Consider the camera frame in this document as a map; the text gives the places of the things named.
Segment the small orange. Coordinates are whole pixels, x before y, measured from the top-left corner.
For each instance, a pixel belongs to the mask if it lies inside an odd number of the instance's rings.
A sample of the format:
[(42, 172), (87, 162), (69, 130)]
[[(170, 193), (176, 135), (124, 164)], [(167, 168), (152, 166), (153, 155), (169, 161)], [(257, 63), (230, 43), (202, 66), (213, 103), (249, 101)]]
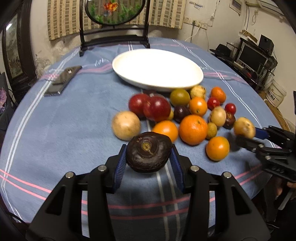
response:
[(152, 128), (152, 131), (169, 137), (172, 143), (174, 143), (179, 136), (177, 126), (170, 120), (163, 120), (157, 123)]

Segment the black speaker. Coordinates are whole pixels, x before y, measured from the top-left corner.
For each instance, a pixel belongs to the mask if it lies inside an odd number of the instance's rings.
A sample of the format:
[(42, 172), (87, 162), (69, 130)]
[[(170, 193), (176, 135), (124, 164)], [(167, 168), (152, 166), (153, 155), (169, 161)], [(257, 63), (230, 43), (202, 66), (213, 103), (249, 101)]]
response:
[(259, 40), (259, 44), (258, 44), (259, 48), (261, 48), (266, 54), (269, 54), (270, 56), (273, 53), (273, 49), (274, 49), (274, 43), (271, 39), (269, 39), (268, 37), (261, 35), (260, 36), (260, 40)]

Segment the white oval plate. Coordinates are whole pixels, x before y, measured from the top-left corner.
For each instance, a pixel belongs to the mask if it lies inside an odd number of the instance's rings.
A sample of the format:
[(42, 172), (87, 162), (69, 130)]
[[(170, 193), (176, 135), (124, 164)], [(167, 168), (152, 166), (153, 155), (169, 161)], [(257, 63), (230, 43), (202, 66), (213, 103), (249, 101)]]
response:
[(203, 70), (197, 63), (160, 49), (135, 49), (121, 53), (112, 61), (112, 68), (125, 82), (160, 92), (191, 89), (204, 79)]

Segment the large mandarin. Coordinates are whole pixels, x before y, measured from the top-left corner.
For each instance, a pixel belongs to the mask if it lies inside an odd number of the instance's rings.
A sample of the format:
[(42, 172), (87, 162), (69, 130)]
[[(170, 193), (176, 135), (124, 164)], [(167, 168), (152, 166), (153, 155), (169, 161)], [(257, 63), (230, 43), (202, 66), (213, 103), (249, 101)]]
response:
[(180, 123), (179, 136), (188, 145), (196, 146), (207, 137), (208, 125), (198, 115), (188, 115)]
[(210, 96), (217, 98), (221, 104), (223, 104), (227, 98), (226, 93), (218, 86), (212, 88)]

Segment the small yellow-brown fruit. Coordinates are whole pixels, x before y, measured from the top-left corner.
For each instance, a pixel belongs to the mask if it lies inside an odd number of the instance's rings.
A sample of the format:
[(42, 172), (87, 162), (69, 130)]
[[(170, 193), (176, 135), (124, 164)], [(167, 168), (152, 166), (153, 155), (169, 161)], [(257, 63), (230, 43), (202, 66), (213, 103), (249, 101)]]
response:
[(211, 138), (215, 137), (217, 135), (217, 132), (218, 132), (217, 125), (215, 125), (215, 123), (213, 122), (209, 122), (206, 139), (210, 140)]

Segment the blue striped tablecloth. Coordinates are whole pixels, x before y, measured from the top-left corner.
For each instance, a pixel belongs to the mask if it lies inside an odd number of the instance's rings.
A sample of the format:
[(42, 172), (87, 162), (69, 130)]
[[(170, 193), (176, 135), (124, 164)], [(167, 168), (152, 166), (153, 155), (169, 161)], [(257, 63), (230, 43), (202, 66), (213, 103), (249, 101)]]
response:
[[(222, 88), (226, 102), (236, 105), (237, 118), (245, 117), (259, 128), (280, 126), (260, 96), (210, 53), (180, 40), (151, 38), (149, 42), (151, 48), (197, 63), (207, 92)], [(88, 173), (119, 153), (125, 142), (112, 133), (111, 120), (128, 109), (129, 98), (141, 89), (121, 80), (111, 63), (120, 53), (142, 47), (131, 43), (95, 47), (83, 57), (75, 49), (30, 89), (10, 121), (1, 149), (1, 196), (10, 212), (31, 222), (66, 172)], [(75, 65), (83, 68), (64, 92), (45, 97), (49, 80)], [(175, 142), (179, 154), (205, 171), (232, 173), (250, 198), (269, 181), (270, 175), (261, 170), (253, 153), (232, 147), (225, 159), (212, 162), (206, 156), (206, 144), (192, 147), (180, 138)], [(151, 175), (127, 166), (120, 188), (108, 195), (116, 240), (180, 240), (189, 198), (177, 188), (169, 162)]]

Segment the dark round plum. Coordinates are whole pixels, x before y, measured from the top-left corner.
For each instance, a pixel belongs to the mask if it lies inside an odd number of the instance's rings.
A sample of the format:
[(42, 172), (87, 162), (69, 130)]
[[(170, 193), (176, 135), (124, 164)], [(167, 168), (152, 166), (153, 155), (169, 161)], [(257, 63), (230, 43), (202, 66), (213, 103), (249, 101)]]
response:
[(157, 94), (157, 92), (154, 90), (143, 90), (143, 93), (147, 94), (148, 96), (153, 96), (153, 95)]

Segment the dark framed painting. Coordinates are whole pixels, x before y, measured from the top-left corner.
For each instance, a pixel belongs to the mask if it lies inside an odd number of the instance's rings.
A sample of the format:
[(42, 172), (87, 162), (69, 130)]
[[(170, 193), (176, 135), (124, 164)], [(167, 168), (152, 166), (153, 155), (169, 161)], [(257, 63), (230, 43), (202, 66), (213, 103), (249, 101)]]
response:
[(10, 81), (36, 78), (30, 36), (31, 5), (32, 1), (8, 1), (1, 15), (3, 61)]

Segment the small yellow fruit hidden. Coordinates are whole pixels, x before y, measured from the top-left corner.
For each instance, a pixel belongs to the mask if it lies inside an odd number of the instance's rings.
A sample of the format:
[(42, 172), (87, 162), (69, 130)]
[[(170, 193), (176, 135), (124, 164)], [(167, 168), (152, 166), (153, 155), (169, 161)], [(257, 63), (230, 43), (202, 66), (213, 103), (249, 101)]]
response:
[(173, 110), (173, 109), (171, 109), (171, 111), (170, 111), (170, 114), (169, 114), (169, 116), (168, 116), (167, 120), (168, 120), (168, 121), (172, 121), (172, 120), (173, 120), (173, 118), (174, 118), (174, 110)]

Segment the dark water chestnut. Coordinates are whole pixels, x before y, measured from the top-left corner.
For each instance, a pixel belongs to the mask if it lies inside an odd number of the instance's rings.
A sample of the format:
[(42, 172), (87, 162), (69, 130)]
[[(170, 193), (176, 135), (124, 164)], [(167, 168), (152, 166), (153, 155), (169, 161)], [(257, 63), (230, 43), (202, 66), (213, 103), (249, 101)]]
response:
[(165, 166), (173, 143), (160, 133), (145, 132), (133, 137), (126, 148), (126, 162), (135, 172), (154, 173)]

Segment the computer monitor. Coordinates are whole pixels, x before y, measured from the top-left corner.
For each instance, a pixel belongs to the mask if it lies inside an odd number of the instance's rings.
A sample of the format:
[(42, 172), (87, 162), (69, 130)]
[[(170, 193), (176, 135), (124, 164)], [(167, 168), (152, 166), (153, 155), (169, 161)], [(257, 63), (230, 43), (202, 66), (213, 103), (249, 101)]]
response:
[(252, 46), (243, 43), (237, 60), (239, 63), (242, 63), (245, 68), (254, 72), (260, 72), (267, 62), (267, 57)]

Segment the orange round fruit middle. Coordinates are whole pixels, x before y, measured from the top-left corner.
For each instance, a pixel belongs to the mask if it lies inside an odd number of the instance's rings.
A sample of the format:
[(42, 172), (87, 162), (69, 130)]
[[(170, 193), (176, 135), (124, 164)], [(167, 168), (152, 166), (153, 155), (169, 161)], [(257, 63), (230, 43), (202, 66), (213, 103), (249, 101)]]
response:
[(207, 102), (201, 97), (194, 97), (189, 102), (189, 111), (191, 114), (204, 116), (208, 110)]

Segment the yellow-orange fruit front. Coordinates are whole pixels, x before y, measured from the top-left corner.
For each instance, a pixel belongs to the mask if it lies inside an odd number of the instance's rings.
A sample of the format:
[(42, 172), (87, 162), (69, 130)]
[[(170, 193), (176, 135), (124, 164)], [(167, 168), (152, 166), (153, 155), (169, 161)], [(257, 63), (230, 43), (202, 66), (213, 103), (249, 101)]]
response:
[(223, 160), (230, 152), (230, 144), (225, 137), (213, 137), (206, 145), (206, 154), (212, 161)]

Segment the red tomato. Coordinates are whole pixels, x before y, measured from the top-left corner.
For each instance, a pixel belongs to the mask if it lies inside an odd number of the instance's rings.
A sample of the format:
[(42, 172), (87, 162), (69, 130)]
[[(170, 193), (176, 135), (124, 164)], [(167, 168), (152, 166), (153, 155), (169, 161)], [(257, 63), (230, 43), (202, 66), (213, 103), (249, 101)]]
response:
[(226, 112), (231, 113), (232, 115), (234, 115), (237, 111), (236, 106), (233, 103), (226, 104), (224, 109)]
[(215, 107), (220, 106), (220, 101), (216, 97), (210, 97), (207, 101), (208, 109), (213, 110)]

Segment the large tan round fruit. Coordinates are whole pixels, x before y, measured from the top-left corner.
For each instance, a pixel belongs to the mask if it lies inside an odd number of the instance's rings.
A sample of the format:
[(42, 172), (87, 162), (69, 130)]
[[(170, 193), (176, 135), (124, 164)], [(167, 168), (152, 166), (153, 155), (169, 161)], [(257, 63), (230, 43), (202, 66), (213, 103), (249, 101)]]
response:
[(237, 119), (234, 123), (234, 134), (236, 136), (243, 136), (249, 139), (252, 139), (255, 137), (256, 129), (253, 123), (244, 117), (240, 117)]

